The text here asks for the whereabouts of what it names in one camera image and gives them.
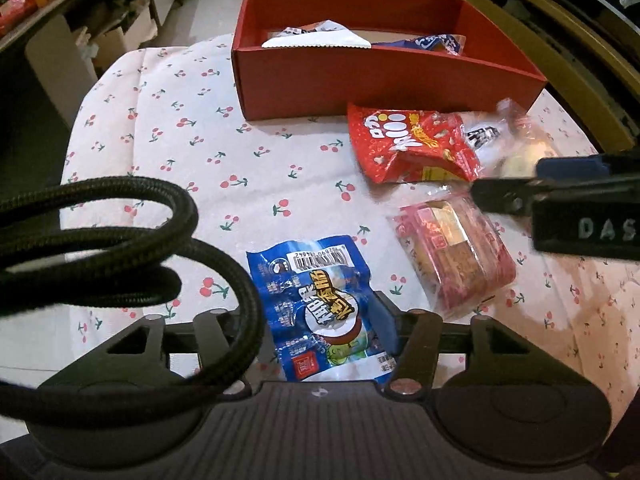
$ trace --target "barcode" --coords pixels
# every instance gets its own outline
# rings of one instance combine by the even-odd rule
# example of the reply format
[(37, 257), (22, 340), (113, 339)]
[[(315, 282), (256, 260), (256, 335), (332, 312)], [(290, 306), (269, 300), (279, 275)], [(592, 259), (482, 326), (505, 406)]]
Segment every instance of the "barcode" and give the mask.
[(287, 254), (287, 260), (294, 272), (306, 272), (334, 265), (353, 267), (349, 251), (344, 245), (327, 247), (321, 251), (298, 251)]

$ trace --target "red square logo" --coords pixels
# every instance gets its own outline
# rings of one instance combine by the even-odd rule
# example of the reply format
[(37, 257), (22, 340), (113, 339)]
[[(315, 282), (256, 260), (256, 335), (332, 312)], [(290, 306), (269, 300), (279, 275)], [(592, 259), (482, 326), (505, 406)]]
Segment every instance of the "red square logo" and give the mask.
[(296, 377), (300, 381), (309, 377), (309, 375), (315, 374), (320, 369), (316, 354), (312, 351), (294, 357), (291, 362), (293, 363), (293, 369), (296, 371)]

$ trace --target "ribbed black surface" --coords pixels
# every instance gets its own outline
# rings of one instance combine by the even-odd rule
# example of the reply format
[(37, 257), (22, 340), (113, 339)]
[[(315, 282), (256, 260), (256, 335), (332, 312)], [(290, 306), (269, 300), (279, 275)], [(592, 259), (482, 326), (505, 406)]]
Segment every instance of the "ribbed black surface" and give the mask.
[(5, 444), (5, 452), (41, 480), (602, 478), (585, 465), (527, 474), (476, 462), (445, 441), (422, 408), (387, 400), (372, 383), (265, 383), (255, 397), (217, 405), (181, 448), (127, 470), (27, 466), (37, 460), (24, 449), (12, 451), (19, 440)]

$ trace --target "floor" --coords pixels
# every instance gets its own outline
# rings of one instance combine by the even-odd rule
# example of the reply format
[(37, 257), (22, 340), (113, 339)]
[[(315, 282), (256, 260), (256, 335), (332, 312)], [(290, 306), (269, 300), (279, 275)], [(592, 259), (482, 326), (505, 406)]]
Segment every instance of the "floor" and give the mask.
[[(174, 4), (156, 40), (156, 46), (189, 45), (232, 32), (236, 26), (241, 2), (242, 0), (184, 0), (182, 6)], [(37, 97), (33, 97), (32, 100), (40, 101)], [(42, 126), (27, 129), (40, 133)], [(64, 128), (52, 127), (45, 130), (50, 135), (68, 136)], [(56, 144), (64, 146), (66, 150), (65, 139), (61, 138)], [(25, 137), (21, 143), (26, 143), (30, 150), (34, 149), (34, 144), (38, 144), (33, 137)], [(42, 145), (42, 149), (46, 149), (46, 144)], [(15, 158), (20, 151), (23, 152), (24, 149), (21, 150), (19, 145), (7, 141), (4, 137), (0, 139), (0, 182), (4, 183), (0, 189), (0, 198), (31, 190), (34, 182), (38, 182), (38, 187), (41, 187), (44, 182), (42, 176), (38, 176), (37, 173), (47, 170), (39, 165), (28, 169), (23, 165), (21, 171), (10, 171), (9, 168), (15, 168), (15, 164), (2, 163), (3, 156)], [(60, 177), (54, 175), (55, 173), (48, 171), (45, 179), (47, 185), (54, 186), (59, 182)], [(52, 175), (57, 181), (49, 182)], [(56, 218), (49, 220), (51, 221), (45, 219), (44, 223), (56, 223)], [(38, 221), (32, 226), (34, 230), (41, 230), (43, 227), (44, 224)], [(35, 387), (68, 365), (73, 359), (71, 350), (66, 345), (70, 336), (69, 330), (65, 307), (48, 308), (31, 314), (0, 319), (0, 379)], [(23, 422), (0, 417), (0, 442), (25, 433), (26, 427)]]

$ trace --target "yellow wooden edge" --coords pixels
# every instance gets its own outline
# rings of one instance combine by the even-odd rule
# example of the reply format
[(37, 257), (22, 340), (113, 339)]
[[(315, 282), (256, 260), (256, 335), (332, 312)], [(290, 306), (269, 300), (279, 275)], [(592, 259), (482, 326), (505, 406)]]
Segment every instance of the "yellow wooden edge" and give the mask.
[(635, 145), (629, 132), (580, 73), (526, 25), (491, 0), (466, 0), (494, 22), (532, 60), (607, 153)]
[(625, 86), (640, 97), (640, 73), (600, 35), (553, 0), (525, 0), (553, 18), (598, 56)]

